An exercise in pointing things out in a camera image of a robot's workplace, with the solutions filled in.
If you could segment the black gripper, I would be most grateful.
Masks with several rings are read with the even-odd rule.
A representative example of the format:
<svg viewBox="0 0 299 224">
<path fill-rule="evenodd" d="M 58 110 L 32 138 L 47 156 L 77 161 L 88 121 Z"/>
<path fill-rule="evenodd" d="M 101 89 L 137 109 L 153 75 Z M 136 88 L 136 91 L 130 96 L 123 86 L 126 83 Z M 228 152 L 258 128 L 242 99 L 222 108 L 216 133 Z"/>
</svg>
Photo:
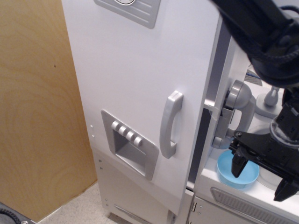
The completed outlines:
<svg viewBox="0 0 299 224">
<path fill-rule="evenodd" d="M 299 191 L 299 149 L 278 142 L 271 133 L 252 134 L 236 131 L 230 143 L 231 172 L 238 178 L 252 161 L 282 178 L 274 201 L 284 201 Z"/>
</svg>

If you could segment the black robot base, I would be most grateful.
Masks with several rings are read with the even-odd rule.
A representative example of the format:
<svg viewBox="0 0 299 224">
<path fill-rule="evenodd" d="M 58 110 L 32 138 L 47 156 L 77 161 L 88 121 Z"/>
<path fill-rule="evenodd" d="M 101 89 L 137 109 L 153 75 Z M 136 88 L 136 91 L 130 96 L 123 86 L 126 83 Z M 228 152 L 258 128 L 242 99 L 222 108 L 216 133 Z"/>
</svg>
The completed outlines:
<svg viewBox="0 0 299 224">
<path fill-rule="evenodd" d="M 30 218 L 22 215 L 16 210 L 0 203 L 0 223 L 1 224 L 36 224 Z"/>
</svg>

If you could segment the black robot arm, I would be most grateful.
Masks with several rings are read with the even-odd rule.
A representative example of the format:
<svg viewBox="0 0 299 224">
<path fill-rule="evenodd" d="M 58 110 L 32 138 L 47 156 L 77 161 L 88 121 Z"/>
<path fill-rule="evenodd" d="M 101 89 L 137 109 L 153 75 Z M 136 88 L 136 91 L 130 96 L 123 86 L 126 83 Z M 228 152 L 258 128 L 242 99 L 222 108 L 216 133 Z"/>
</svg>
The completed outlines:
<svg viewBox="0 0 299 224">
<path fill-rule="evenodd" d="M 287 13 L 299 8 L 271 0 L 214 3 L 258 76 L 285 90 L 268 134 L 234 132 L 232 174 L 238 177 L 248 161 L 260 165 L 281 177 L 274 199 L 284 201 L 299 190 L 299 20 Z"/>
</svg>

